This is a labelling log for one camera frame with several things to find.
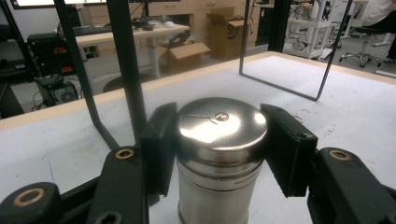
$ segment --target stainless steel canister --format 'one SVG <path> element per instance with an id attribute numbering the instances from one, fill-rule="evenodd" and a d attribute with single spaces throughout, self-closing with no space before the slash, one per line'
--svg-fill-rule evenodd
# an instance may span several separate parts
<path id="1" fill-rule="evenodd" d="M 265 117 L 244 102 L 206 98 L 183 106 L 177 127 L 180 223 L 248 223 Z"/>

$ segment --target metal lid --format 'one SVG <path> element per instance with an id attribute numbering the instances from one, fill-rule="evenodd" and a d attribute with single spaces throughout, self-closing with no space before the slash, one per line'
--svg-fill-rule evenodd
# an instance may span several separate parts
<path id="1" fill-rule="evenodd" d="M 258 143 L 267 124 L 252 105 L 228 98 L 197 100 L 180 109 L 177 127 L 181 135 L 178 159 L 195 172 L 238 175 L 262 161 Z"/>

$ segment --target office chair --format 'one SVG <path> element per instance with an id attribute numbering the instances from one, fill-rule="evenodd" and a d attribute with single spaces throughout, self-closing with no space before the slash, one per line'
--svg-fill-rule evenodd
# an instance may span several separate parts
<path id="1" fill-rule="evenodd" d="M 372 35 L 382 35 L 385 32 L 382 30 L 378 29 L 373 29 L 373 28 L 368 28 L 368 27 L 354 27 L 354 31 L 357 31 L 359 33 L 365 34 L 364 37 L 364 42 L 363 46 L 361 47 L 361 51 L 359 53 L 346 53 L 340 57 L 340 62 L 343 61 L 343 59 L 346 59 L 347 57 L 358 57 L 361 60 L 361 67 L 364 67 L 366 65 L 366 62 L 364 59 L 367 59 L 367 62 L 370 62 L 372 59 L 376 60 L 376 66 L 379 67 L 381 66 L 382 60 L 376 57 L 371 56 L 370 54 L 366 54 L 366 47 L 367 43 L 369 42 L 369 39 Z"/>

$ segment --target cardboard box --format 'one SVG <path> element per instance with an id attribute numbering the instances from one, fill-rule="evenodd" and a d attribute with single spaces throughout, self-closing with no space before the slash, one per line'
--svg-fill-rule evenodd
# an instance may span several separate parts
<path id="1" fill-rule="evenodd" d="M 209 47 L 213 58 L 230 60 L 241 55 L 244 21 L 233 17 L 233 7 L 215 8 L 206 16 L 210 19 Z"/>
<path id="2" fill-rule="evenodd" d="M 189 44 L 173 49 L 158 47 L 161 69 L 169 74 L 186 72 L 202 64 L 202 53 L 210 49 L 203 43 Z"/>

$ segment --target person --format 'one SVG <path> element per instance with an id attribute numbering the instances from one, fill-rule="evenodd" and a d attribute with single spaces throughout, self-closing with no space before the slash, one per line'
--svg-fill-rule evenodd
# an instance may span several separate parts
<path id="1" fill-rule="evenodd" d="M 396 0 L 369 0 L 361 16 L 363 26 L 396 34 Z M 385 63 L 396 62 L 396 36 Z"/>

